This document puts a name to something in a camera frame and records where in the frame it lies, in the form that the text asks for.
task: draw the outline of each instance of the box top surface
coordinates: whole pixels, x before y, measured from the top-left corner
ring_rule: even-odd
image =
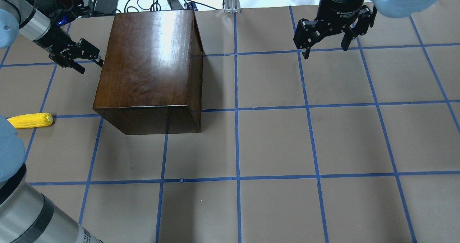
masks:
[[[187,105],[192,10],[117,14],[94,109]]]

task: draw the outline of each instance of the yellow corn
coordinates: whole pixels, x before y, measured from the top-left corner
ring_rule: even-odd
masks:
[[[8,121],[16,129],[35,128],[52,124],[53,117],[49,113],[37,113],[29,115],[18,115],[8,118]]]

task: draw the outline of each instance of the brown wooden box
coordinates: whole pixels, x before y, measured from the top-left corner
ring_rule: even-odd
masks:
[[[192,10],[116,14],[92,108],[125,134],[199,133],[202,64]]]

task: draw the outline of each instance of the tiled surface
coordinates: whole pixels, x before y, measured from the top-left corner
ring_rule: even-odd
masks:
[[[399,171],[460,170],[460,136],[447,105],[381,109]]]
[[[411,242],[394,177],[322,179],[330,242]]]
[[[402,188],[419,242],[460,238],[460,175],[404,176]]]
[[[91,111],[97,66],[52,76],[18,38],[0,114],[56,115],[19,131],[27,180],[105,242],[455,242],[459,2],[414,14],[416,29],[380,15],[349,51],[338,35],[300,62],[292,23],[316,6],[199,12],[200,134],[121,134]],[[70,33],[103,52],[110,22]]]

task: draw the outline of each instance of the glossy brown surface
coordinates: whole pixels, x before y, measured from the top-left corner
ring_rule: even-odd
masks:
[[[192,10],[117,14],[93,109],[125,134],[197,133],[202,59]]]

